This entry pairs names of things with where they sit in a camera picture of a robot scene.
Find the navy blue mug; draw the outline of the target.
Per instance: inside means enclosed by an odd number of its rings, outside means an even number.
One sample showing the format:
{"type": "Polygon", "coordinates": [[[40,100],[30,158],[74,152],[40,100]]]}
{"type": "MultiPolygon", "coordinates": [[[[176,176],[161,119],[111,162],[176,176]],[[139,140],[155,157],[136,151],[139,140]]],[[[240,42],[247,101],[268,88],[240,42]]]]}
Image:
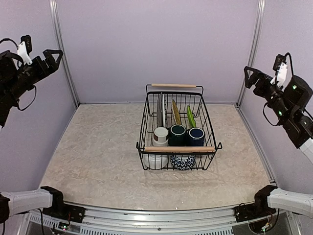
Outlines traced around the navy blue mug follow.
{"type": "Polygon", "coordinates": [[[205,132],[198,127],[188,130],[186,136],[187,146],[204,146],[205,132]]]}

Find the dark green mug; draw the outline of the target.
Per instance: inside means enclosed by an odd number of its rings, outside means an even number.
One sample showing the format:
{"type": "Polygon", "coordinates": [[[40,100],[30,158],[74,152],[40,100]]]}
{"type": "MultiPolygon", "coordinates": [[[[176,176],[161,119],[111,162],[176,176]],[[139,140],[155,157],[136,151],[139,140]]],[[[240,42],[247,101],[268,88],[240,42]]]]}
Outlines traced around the dark green mug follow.
{"type": "Polygon", "coordinates": [[[170,146],[185,146],[186,128],[183,125],[175,124],[169,130],[168,144],[170,146]]]}

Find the white cup with wood band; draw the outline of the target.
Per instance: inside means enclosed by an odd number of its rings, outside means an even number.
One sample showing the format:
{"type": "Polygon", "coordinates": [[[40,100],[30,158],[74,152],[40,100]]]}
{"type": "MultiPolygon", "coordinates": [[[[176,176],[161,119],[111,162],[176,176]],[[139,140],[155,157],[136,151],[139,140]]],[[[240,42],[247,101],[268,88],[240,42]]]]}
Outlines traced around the white cup with wood band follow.
{"type": "Polygon", "coordinates": [[[168,130],[164,127],[157,127],[153,133],[153,146],[161,147],[168,145],[168,130]]]}

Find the blue white patterned bowl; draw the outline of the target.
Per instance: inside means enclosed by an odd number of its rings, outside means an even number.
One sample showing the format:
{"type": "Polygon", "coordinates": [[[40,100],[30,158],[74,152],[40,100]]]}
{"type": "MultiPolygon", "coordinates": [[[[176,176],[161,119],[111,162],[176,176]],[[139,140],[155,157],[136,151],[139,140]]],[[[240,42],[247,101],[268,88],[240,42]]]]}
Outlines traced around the blue white patterned bowl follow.
{"type": "Polygon", "coordinates": [[[172,155],[170,162],[174,169],[191,170],[196,162],[196,157],[193,155],[172,155]]]}

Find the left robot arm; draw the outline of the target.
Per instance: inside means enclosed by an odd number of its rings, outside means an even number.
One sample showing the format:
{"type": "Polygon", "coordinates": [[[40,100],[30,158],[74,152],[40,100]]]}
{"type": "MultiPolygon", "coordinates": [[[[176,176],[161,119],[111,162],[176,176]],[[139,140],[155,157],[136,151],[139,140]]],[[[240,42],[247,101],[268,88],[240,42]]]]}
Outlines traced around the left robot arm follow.
{"type": "MultiPolygon", "coordinates": [[[[0,127],[6,124],[12,107],[19,107],[20,97],[27,91],[36,89],[35,84],[56,72],[63,52],[47,49],[40,56],[31,60],[31,64],[16,67],[14,60],[22,62],[21,56],[7,50],[0,54],[0,127]]],[[[36,209],[50,209],[57,217],[68,214],[68,206],[63,203],[63,194],[49,186],[23,192],[0,193],[0,222],[9,217],[36,209]]]]}

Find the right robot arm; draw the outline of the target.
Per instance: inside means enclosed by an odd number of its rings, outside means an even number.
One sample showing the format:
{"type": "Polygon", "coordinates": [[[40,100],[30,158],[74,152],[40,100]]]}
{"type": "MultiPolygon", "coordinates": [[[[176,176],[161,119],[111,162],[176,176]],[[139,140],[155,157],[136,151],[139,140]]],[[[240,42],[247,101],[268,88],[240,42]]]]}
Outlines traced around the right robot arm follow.
{"type": "MultiPolygon", "coordinates": [[[[254,94],[266,100],[265,106],[271,108],[278,118],[277,126],[283,127],[294,146],[309,161],[313,160],[313,117],[306,111],[306,105],[313,95],[312,89],[299,76],[292,76],[290,82],[281,89],[278,80],[272,79],[260,70],[245,67],[245,87],[254,86],[254,94]]],[[[313,196],[286,191],[268,185],[259,190],[250,206],[254,217],[261,217],[265,212],[283,209],[313,216],[313,196]]]]}

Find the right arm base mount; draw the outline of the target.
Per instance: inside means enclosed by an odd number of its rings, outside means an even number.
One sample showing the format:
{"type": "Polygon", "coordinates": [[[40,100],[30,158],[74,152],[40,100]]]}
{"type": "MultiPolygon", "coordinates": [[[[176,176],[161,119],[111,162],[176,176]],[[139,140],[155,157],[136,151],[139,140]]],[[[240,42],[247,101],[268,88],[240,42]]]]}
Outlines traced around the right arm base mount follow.
{"type": "Polygon", "coordinates": [[[265,209],[256,208],[254,204],[240,204],[236,206],[233,210],[237,223],[261,218],[264,216],[271,216],[276,213],[276,209],[268,207],[266,207],[265,209]]]}

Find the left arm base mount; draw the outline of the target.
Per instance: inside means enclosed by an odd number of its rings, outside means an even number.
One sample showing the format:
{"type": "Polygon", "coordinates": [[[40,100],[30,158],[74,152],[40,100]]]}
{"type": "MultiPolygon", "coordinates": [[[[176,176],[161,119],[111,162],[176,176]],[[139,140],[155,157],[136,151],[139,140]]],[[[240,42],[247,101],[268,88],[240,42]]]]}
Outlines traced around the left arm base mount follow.
{"type": "Polygon", "coordinates": [[[62,204],[43,209],[43,214],[69,222],[82,223],[86,209],[80,206],[62,204]]]}

